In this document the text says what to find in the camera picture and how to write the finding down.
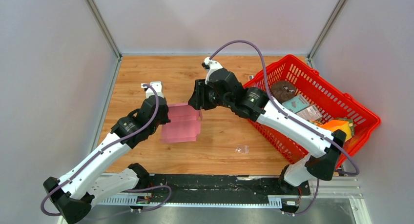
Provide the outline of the pink paper box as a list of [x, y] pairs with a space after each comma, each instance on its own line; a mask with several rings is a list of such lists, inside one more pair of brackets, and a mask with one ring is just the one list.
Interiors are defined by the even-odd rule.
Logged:
[[170, 122], [162, 125], [163, 143], [195, 142], [201, 133], [202, 113], [187, 103], [168, 104]]

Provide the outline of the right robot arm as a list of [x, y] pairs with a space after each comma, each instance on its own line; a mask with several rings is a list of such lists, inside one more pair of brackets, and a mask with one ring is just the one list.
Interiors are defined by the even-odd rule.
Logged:
[[291, 194], [312, 178], [330, 181], [344, 152], [346, 133], [316, 126], [273, 100], [260, 88], [244, 88], [233, 72], [221, 68], [195, 81], [188, 104], [196, 110], [228, 108], [236, 116], [270, 127], [306, 149], [304, 158], [282, 171], [278, 181], [281, 192]]

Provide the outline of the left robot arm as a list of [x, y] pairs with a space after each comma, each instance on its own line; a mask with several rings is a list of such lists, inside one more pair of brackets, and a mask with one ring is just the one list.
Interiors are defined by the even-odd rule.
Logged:
[[41, 212], [47, 216], [63, 216], [76, 224], [101, 201], [124, 191], [148, 192], [149, 173], [139, 164], [100, 179], [117, 159], [153, 135], [158, 126], [169, 123], [168, 105], [160, 92], [148, 94], [142, 106], [120, 118], [101, 144], [77, 166], [59, 178], [43, 182], [46, 196]]

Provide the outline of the teal small box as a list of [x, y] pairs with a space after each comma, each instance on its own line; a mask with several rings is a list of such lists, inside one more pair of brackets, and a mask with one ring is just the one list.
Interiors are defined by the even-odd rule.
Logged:
[[285, 101], [282, 105], [293, 113], [298, 113], [301, 110], [310, 106], [310, 103], [301, 94], [296, 95], [292, 99]]

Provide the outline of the pink white small box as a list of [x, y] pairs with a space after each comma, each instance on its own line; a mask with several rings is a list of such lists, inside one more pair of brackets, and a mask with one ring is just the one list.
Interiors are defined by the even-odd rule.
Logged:
[[307, 121], [318, 121], [322, 118], [321, 112], [315, 105], [310, 105], [296, 113], [297, 116]]

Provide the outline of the small clear plastic bag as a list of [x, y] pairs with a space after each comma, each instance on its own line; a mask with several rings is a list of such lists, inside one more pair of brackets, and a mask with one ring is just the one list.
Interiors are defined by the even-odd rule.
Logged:
[[249, 153], [249, 146], [248, 145], [238, 145], [235, 148], [236, 153], [240, 154], [248, 154]]

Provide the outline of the brown round cookie pack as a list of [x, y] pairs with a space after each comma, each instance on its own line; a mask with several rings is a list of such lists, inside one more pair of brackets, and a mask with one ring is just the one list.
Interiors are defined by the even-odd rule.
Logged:
[[297, 88], [289, 81], [278, 81], [270, 87], [270, 93], [279, 103], [283, 103], [295, 96]]

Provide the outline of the red plastic basket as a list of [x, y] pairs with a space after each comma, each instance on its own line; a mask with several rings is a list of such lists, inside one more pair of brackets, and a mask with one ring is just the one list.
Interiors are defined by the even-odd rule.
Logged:
[[[342, 93], [294, 55], [267, 65], [269, 87], [278, 81], [289, 81], [300, 94], [315, 105], [322, 114], [321, 123], [336, 118], [352, 119], [354, 136], [344, 144], [344, 150], [353, 157], [368, 141], [371, 133], [380, 125], [381, 119], [348, 93]], [[244, 88], [257, 87], [265, 91], [263, 71], [245, 83]], [[268, 126], [248, 120], [291, 164], [302, 159], [308, 152], [296, 142]]]

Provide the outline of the orange yellow sponge pack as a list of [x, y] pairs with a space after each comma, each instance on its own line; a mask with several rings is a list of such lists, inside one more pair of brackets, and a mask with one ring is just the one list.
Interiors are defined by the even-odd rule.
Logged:
[[336, 130], [343, 131], [346, 133], [346, 141], [351, 139], [355, 134], [354, 122], [352, 119], [335, 118], [327, 123], [322, 124], [320, 127], [331, 132], [334, 132]]

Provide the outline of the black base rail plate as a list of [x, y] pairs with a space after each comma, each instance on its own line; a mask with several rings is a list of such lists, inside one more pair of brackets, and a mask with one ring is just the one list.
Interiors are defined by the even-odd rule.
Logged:
[[308, 182], [292, 190], [281, 190], [278, 177], [235, 175], [153, 174], [138, 183], [138, 188], [158, 186], [151, 196], [160, 203], [178, 204], [268, 204], [272, 196], [311, 194]]

